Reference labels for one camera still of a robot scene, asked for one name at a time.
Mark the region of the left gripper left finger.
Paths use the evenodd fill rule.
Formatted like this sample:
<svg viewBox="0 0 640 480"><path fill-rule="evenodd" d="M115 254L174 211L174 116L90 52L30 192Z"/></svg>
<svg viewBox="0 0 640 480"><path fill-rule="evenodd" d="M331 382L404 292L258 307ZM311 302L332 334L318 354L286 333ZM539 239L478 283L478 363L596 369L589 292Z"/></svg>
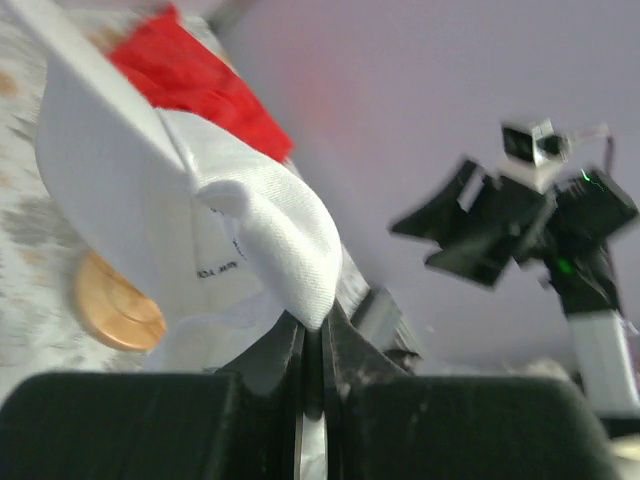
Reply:
<svg viewBox="0 0 640 480"><path fill-rule="evenodd" d="M47 373L1 410L5 479L294 479L303 327L213 373Z"/></svg>

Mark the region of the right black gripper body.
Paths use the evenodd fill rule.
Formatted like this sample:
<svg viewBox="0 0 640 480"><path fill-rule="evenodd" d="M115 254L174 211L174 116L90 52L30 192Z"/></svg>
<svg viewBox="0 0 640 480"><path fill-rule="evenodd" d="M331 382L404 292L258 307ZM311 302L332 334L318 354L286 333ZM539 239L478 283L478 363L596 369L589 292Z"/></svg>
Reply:
<svg viewBox="0 0 640 480"><path fill-rule="evenodd" d="M487 224L492 232L520 236L514 258L524 248L526 236L537 229L535 224L544 222L555 208L556 189L537 193L505 176L493 178L491 187L486 185L480 192L471 214L476 224Z"/></svg>

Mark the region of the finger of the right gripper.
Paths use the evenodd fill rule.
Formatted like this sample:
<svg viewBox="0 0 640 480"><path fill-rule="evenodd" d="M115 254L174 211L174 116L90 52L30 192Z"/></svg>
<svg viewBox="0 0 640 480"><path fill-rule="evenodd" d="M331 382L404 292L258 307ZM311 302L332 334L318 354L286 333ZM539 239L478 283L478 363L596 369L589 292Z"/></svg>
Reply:
<svg viewBox="0 0 640 480"><path fill-rule="evenodd" d="M471 208L493 176L475 160L462 157L452 176L421 206L395 219L393 235L430 241L440 249L490 250L493 232L487 224L475 223Z"/></svg>
<svg viewBox="0 0 640 480"><path fill-rule="evenodd" d="M439 243L425 267L478 286L493 288L513 259L520 236L513 233L475 232Z"/></svg>

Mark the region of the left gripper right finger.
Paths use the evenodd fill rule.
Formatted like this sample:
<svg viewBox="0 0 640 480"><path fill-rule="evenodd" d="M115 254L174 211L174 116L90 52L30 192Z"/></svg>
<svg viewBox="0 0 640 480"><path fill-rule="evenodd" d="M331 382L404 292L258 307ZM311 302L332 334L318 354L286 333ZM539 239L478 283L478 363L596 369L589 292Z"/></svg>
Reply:
<svg viewBox="0 0 640 480"><path fill-rule="evenodd" d="M334 307L322 329L331 479L615 479L580 392L528 376L412 376Z"/></svg>

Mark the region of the wooden hat stand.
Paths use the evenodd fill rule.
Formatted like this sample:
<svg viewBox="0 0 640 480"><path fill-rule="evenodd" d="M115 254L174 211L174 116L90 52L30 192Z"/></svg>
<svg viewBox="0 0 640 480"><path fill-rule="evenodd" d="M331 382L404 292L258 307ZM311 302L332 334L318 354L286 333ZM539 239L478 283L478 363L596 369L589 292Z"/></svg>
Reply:
<svg viewBox="0 0 640 480"><path fill-rule="evenodd" d="M93 251L78 266L74 300L82 326L108 347L147 352L165 334L157 305Z"/></svg>

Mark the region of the white cap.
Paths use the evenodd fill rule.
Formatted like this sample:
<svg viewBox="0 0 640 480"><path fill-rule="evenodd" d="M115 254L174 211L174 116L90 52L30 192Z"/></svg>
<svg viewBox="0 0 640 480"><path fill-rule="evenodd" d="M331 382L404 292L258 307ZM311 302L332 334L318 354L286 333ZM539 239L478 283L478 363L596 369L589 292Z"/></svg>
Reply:
<svg viewBox="0 0 640 480"><path fill-rule="evenodd" d="M152 106L55 3L6 9L47 58L35 156L48 193L166 320L146 368L220 368L283 313L318 332L342 246L315 192L223 128Z"/></svg>

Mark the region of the red cloth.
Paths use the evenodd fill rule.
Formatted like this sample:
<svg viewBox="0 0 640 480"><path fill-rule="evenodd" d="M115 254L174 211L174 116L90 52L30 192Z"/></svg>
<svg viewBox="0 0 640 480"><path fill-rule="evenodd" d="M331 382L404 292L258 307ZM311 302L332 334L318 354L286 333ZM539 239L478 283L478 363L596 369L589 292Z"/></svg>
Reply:
<svg viewBox="0 0 640 480"><path fill-rule="evenodd" d="M284 163L294 144L248 84L182 25L172 4L108 54L154 107L190 112Z"/></svg>

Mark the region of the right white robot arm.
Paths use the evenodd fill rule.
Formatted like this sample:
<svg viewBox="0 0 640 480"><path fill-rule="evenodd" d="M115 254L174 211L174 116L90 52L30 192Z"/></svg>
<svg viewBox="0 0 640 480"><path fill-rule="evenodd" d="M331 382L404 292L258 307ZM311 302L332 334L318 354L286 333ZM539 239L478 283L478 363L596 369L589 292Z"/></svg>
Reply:
<svg viewBox="0 0 640 480"><path fill-rule="evenodd" d="M436 243L426 267L486 288L512 262L543 264L569 324L590 403L609 415L636 412L636 374L608 240L639 210L598 168L564 181L558 171L556 165L511 166L493 176L466 157L438 192L395 220L390 231Z"/></svg>

